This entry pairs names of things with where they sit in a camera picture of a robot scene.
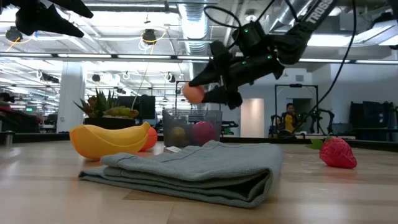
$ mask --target clear plastic bin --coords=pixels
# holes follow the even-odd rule
[[[222,111],[163,110],[165,146],[202,146],[220,140]]]

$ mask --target plant pot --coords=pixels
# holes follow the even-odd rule
[[[101,128],[115,130],[130,128],[136,125],[135,119],[126,118],[86,118],[85,124],[95,125]]]

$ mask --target yellow shirt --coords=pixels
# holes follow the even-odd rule
[[[293,132],[293,117],[290,114],[287,114],[285,117],[285,129]]]

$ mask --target potted plant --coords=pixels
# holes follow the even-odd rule
[[[81,106],[74,102],[88,118],[85,124],[92,124],[106,129],[122,129],[134,126],[138,115],[137,110],[125,106],[116,106],[117,99],[114,92],[108,93],[108,97],[102,91],[95,90],[96,96],[89,96],[87,102],[80,99]]]

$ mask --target person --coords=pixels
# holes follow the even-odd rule
[[[295,127],[297,127],[299,120],[295,114],[293,103],[288,103],[286,105],[286,112],[282,115],[282,117],[284,118],[285,129],[293,132]]]
[[[8,93],[0,93],[0,109],[11,111],[12,109],[8,102],[15,102],[14,97],[10,96]]]

